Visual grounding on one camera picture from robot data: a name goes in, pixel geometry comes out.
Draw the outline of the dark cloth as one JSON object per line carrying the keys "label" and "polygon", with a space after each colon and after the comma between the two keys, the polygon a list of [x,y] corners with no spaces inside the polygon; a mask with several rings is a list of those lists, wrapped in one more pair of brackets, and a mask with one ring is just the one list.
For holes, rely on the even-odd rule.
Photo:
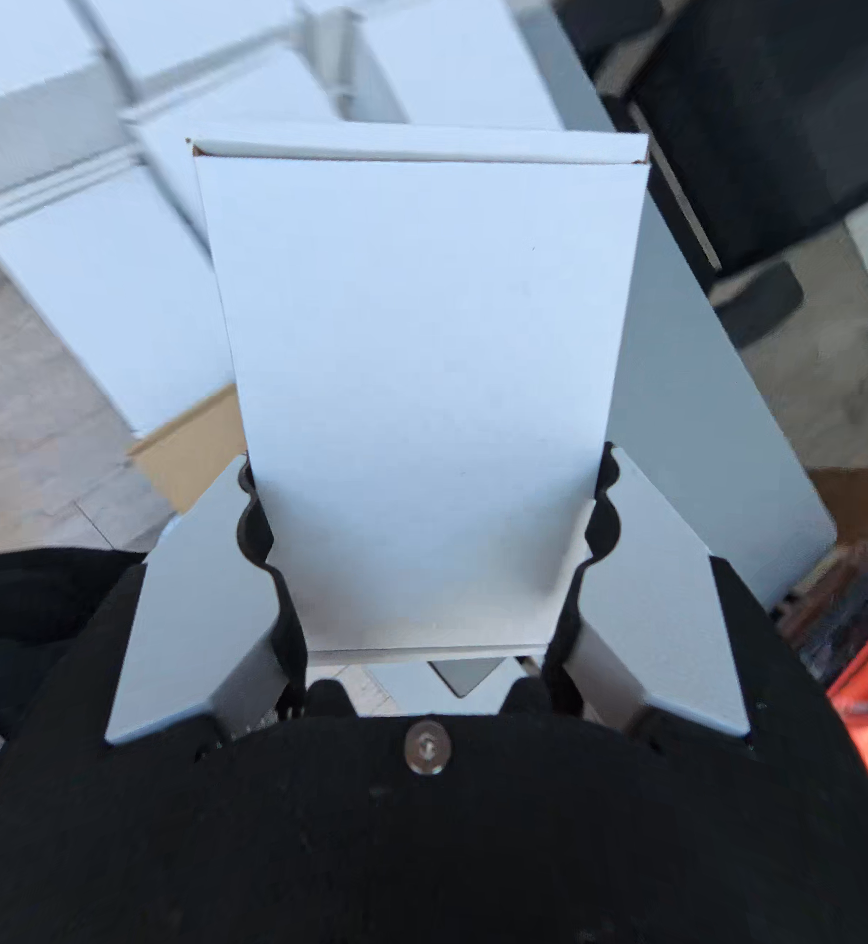
{"label": "dark cloth", "polygon": [[36,548],[0,553],[0,737],[12,738],[49,672],[146,554]]}

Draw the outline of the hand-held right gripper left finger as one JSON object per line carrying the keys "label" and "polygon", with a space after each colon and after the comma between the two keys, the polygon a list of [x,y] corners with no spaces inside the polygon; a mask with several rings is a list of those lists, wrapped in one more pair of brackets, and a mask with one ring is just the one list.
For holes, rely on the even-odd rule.
{"label": "hand-held right gripper left finger", "polygon": [[240,454],[145,559],[106,740],[204,717],[236,740],[305,681],[307,648]]}

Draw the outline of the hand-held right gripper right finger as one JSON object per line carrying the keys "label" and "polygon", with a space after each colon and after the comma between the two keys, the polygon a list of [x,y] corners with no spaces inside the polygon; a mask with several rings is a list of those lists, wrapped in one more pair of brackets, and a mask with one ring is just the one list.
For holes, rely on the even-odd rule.
{"label": "hand-held right gripper right finger", "polygon": [[629,454],[606,442],[575,573],[544,659],[553,711],[632,729],[661,711],[724,736],[750,722],[711,553]]}

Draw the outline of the white mailer box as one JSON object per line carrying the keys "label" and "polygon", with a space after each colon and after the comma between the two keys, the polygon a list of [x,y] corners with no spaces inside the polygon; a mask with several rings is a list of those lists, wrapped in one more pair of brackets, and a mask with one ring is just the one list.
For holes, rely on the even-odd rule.
{"label": "white mailer box", "polygon": [[648,137],[206,124],[188,143],[310,652],[543,649],[590,554]]}

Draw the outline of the grey desk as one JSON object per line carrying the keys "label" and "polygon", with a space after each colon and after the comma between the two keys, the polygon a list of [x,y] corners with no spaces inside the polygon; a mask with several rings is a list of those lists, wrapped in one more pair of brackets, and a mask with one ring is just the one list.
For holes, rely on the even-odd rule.
{"label": "grey desk", "polygon": [[755,710],[775,685],[833,716],[768,610],[837,530],[765,406],[651,195],[618,360],[608,439],[708,546],[736,667]]}

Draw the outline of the stack of white cardboard boxes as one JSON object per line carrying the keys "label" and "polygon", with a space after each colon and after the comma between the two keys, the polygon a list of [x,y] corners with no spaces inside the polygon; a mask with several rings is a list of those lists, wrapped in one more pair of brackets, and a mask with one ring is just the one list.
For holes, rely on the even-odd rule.
{"label": "stack of white cardboard boxes", "polygon": [[562,127],[506,2],[366,2],[303,18],[148,94],[131,150],[0,198],[0,263],[143,437],[234,382],[189,140],[224,124]]}

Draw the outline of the black office chair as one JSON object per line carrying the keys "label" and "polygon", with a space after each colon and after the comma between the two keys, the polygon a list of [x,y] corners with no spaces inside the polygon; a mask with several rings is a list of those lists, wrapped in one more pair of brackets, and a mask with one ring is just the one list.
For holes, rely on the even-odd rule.
{"label": "black office chair", "polygon": [[868,203],[868,1],[554,2],[593,78],[622,41],[665,31],[621,92],[619,131],[651,135],[654,200],[705,295],[760,266],[713,309],[742,350],[800,307],[782,260]]}

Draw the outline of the stack of brown cardboard boxes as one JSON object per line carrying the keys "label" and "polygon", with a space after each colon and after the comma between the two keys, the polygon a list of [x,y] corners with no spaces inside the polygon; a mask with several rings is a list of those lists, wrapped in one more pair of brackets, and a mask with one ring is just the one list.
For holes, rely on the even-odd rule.
{"label": "stack of brown cardboard boxes", "polygon": [[229,384],[134,442],[128,456],[183,514],[246,451],[237,388]]}

